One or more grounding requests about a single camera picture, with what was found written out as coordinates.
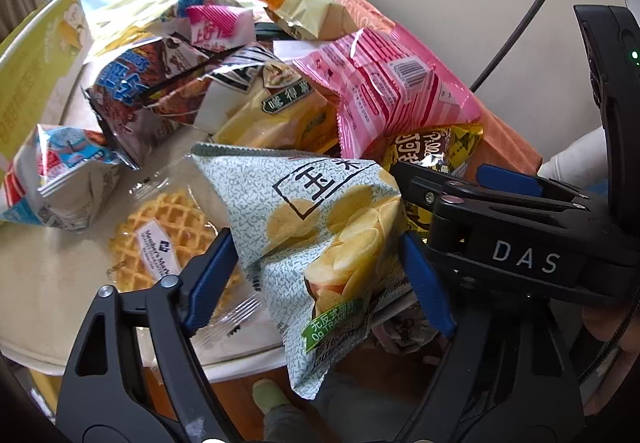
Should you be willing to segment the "gold black snack bag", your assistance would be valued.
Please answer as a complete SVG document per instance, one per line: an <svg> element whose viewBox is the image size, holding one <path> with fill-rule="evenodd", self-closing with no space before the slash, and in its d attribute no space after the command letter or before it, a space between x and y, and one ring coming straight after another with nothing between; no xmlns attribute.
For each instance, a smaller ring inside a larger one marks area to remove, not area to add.
<svg viewBox="0 0 640 443"><path fill-rule="evenodd" d="M380 178L399 190L395 178L390 174L390 167L394 163L404 162L462 179L482 137L483 126L480 124L430 127L396 136L384 152ZM408 228L427 239L432 222L431 212L408 204L405 200L404 203Z"/></svg>

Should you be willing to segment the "large pink striped snack bag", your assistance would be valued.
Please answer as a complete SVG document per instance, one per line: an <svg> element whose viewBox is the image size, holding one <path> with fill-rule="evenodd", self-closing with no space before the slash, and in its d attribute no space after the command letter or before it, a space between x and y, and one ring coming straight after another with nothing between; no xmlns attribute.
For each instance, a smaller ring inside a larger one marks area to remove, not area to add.
<svg viewBox="0 0 640 443"><path fill-rule="evenodd" d="M342 155L360 158L376 141L433 126L480 120L472 92L403 27L362 28L295 59L337 97Z"/></svg>

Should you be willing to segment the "green white potato chip bag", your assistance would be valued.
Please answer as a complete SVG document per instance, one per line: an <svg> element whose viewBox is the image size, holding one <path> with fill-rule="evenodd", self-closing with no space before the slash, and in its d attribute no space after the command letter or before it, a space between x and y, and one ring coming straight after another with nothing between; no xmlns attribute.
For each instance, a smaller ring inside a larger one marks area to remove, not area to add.
<svg viewBox="0 0 640 443"><path fill-rule="evenodd" d="M226 209L241 269L280 331L293 391L330 368L407 293L407 220L394 177L368 159L198 143L191 156Z"/></svg>

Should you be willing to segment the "yellow green chip bag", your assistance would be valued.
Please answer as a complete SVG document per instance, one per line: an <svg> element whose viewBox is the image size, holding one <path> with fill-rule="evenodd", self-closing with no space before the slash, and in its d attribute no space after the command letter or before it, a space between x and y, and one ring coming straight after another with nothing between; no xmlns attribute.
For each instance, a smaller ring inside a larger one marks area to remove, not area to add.
<svg viewBox="0 0 640 443"><path fill-rule="evenodd" d="M295 68L262 65L250 98L213 135L219 144L325 153L337 144L334 106Z"/></svg>

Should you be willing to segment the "blue white red snack bag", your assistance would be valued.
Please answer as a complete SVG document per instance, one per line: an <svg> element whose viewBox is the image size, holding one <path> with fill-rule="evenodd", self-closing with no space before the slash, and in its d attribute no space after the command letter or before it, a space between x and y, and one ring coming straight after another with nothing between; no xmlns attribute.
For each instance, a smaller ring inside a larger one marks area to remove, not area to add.
<svg viewBox="0 0 640 443"><path fill-rule="evenodd" d="M122 171L101 132L36 125L1 185L6 222L85 231L96 220Z"/></svg>

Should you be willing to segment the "magenta white milk candy bag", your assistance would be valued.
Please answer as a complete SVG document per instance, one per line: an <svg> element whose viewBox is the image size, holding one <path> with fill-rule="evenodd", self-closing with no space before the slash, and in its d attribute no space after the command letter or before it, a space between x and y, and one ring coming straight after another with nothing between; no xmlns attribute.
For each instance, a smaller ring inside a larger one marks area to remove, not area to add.
<svg viewBox="0 0 640 443"><path fill-rule="evenodd" d="M250 9L208 4L186 8L186 16L194 47L222 52L256 41L254 15Z"/></svg>

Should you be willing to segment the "brown Sponge Crunch snack bag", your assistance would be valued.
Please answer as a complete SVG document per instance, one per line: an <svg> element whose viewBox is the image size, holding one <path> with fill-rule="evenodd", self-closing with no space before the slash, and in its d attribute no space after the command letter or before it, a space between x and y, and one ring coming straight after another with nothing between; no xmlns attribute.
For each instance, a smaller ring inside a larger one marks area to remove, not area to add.
<svg viewBox="0 0 640 443"><path fill-rule="evenodd" d="M157 145L178 128L177 122L152 106L228 55L193 47L177 34L155 36L120 52L82 94L108 145L126 166L139 170Z"/></svg>

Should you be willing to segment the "orange pink plastic bag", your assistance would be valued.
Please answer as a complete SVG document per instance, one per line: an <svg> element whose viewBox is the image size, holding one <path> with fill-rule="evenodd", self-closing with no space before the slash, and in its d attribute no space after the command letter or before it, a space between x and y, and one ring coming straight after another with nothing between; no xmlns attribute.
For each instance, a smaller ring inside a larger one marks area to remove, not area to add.
<svg viewBox="0 0 640 443"><path fill-rule="evenodd" d="M541 155L521 137L506 122L489 111L487 106L427 47L418 37L400 23L392 21L381 13L367 0L335 0L341 3L354 22L360 27L370 27L391 34L406 42L410 47L416 47L427 64L435 67L438 76L444 78L447 84L459 87L471 94L474 104L480 110L478 122L483 126L484 136L471 158L466 177L472 177L471 172L481 164L489 164L512 171L536 176L542 163Z"/></svg>

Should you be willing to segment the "packaged waffle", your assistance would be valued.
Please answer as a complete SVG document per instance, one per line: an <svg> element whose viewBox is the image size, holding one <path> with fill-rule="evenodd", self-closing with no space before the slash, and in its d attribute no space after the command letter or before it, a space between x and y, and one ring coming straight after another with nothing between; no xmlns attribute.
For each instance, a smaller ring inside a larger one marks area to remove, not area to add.
<svg viewBox="0 0 640 443"><path fill-rule="evenodd" d="M107 275L121 293L180 274L226 226L217 197L189 156L137 182L116 210Z"/></svg>

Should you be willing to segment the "orange beige snack packet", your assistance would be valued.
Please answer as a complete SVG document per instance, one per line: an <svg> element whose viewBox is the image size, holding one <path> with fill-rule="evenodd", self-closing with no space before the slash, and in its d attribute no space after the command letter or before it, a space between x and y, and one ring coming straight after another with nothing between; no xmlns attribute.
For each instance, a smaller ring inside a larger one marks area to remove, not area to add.
<svg viewBox="0 0 640 443"><path fill-rule="evenodd" d="M359 27L335 0L259 0L274 24L295 39L333 41Z"/></svg>

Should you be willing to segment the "black white snack bag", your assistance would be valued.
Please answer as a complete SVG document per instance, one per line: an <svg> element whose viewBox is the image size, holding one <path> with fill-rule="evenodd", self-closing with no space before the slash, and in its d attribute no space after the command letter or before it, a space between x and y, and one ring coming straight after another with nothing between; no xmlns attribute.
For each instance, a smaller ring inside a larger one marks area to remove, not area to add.
<svg viewBox="0 0 640 443"><path fill-rule="evenodd" d="M262 69L272 62L278 62L272 52L260 44L249 44L198 77L204 89L194 127L209 134L218 132L262 88Z"/></svg>

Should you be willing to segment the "blue yellow white snack bag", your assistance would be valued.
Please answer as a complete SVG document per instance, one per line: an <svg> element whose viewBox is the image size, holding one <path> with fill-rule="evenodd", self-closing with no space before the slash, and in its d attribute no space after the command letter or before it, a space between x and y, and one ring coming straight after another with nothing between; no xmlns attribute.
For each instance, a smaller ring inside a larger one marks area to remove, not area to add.
<svg viewBox="0 0 640 443"><path fill-rule="evenodd" d="M236 0L177 0L160 14L161 22L168 22L174 18L185 18L186 9L193 6L225 6L241 7Z"/></svg>

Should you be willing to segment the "green cardboard box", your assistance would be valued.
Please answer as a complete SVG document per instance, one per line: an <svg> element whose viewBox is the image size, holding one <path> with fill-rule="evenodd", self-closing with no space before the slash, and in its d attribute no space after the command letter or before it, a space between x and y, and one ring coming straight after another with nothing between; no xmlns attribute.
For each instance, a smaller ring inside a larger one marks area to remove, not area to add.
<svg viewBox="0 0 640 443"><path fill-rule="evenodd" d="M51 0L2 42L2 171L35 125L61 122L92 44L81 0Z"/></svg>

